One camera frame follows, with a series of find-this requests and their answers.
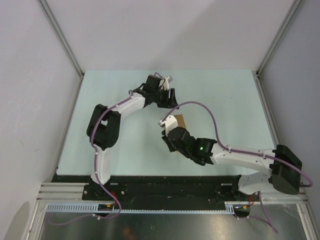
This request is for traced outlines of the brown cardboard express box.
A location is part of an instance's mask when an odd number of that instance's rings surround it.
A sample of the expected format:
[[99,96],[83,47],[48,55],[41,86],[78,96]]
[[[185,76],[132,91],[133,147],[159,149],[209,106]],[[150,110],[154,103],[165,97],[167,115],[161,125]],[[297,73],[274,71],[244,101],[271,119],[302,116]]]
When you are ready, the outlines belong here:
[[177,121],[177,125],[181,128],[184,128],[186,129],[186,123],[185,123],[185,120],[184,120],[184,116],[182,114],[177,114],[177,115],[174,115],[176,121]]

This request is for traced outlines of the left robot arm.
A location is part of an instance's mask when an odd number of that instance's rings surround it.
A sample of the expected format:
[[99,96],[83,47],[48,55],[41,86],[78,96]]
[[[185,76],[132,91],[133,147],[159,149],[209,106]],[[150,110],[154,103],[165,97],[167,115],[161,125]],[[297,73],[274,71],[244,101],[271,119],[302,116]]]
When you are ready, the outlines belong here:
[[111,178],[108,151],[116,144],[120,134],[121,121],[133,112],[156,104],[161,109],[173,109],[178,103],[175,89],[170,87],[172,76],[150,74],[146,82],[129,90],[129,96],[113,106],[98,104],[89,121],[86,134],[95,150],[92,180],[97,183],[93,194],[100,200],[110,196],[111,188],[106,184]]

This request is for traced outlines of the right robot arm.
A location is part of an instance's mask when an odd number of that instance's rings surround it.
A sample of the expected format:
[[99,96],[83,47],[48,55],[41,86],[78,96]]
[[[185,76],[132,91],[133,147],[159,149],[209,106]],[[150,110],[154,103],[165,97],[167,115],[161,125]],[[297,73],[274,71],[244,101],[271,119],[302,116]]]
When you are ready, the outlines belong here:
[[287,195],[297,195],[300,191],[302,162],[284,145],[253,153],[224,149],[216,140],[194,138],[179,126],[163,130],[161,138],[170,152],[179,152],[200,166],[233,165],[255,170],[253,174],[238,177],[237,183],[230,188],[231,196],[237,201],[270,188]]

